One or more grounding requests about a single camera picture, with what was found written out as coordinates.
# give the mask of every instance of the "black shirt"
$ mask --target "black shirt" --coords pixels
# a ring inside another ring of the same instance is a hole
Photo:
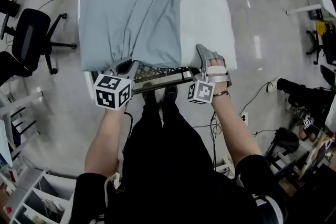
[[[122,180],[117,190],[108,183],[106,208],[104,184],[107,178],[82,174],[76,183],[70,223],[90,223],[103,214],[105,223],[202,221],[203,218],[221,219],[226,223],[262,223],[253,194],[270,196],[286,215],[283,190],[263,156],[242,159],[236,167],[238,175],[244,187],[216,171],[199,173],[188,167],[167,173],[144,170],[136,178]]]

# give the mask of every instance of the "power outlet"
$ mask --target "power outlet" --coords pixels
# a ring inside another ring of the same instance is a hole
[[[248,125],[248,113],[247,112],[243,112],[240,115],[241,119],[243,120],[243,122],[246,124],[246,126]]]

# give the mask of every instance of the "gray floor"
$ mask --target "gray floor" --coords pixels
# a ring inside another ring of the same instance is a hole
[[[39,8],[48,0],[18,0],[23,8]],[[275,76],[282,76],[309,87],[326,86],[319,66],[305,52],[311,47],[306,34],[313,28],[307,13],[286,15],[285,11],[307,4],[307,0],[227,0],[236,39],[238,69],[231,73],[232,102],[239,112],[256,91]],[[60,22],[53,40],[77,41],[77,0],[57,0],[42,9],[51,18],[68,13],[69,18]],[[0,43],[0,49],[6,45]],[[35,101],[29,117],[37,121],[39,139],[26,147],[24,154],[38,167],[49,167],[53,172],[79,175],[87,149],[94,138],[103,110],[90,99],[86,81],[80,70],[80,50],[54,49],[52,62],[59,73],[50,76],[45,59],[41,57],[33,76],[2,86],[12,91],[16,99],[37,90],[43,90],[42,100]],[[179,86],[177,104],[191,125],[206,125],[213,113],[210,105],[188,103],[185,96],[188,84]],[[287,126],[290,113],[284,110],[283,93],[266,93],[259,96],[245,110],[248,112],[248,129],[251,132],[274,130]],[[144,102],[135,96],[128,112],[138,121]],[[123,119],[120,148],[123,147],[129,128],[129,118]],[[198,129],[209,153],[212,141],[209,128]],[[260,133],[256,139],[263,152],[273,139],[273,132]],[[216,140],[217,159],[227,154],[221,135]]]

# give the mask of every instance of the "white box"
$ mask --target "white box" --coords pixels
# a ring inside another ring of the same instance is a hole
[[[131,99],[132,80],[99,74],[93,89],[97,106],[119,110]]]
[[[211,103],[214,90],[214,82],[197,80],[189,87],[188,101],[196,104]]]

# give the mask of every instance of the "wrist strap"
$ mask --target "wrist strap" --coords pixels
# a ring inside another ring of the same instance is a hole
[[[223,95],[223,94],[228,95],[228,91],[225,90],[225,91],[219,92],[217,94],[214,94],[213,97],[217,97],[217,96],[220,96],[220,95]]]

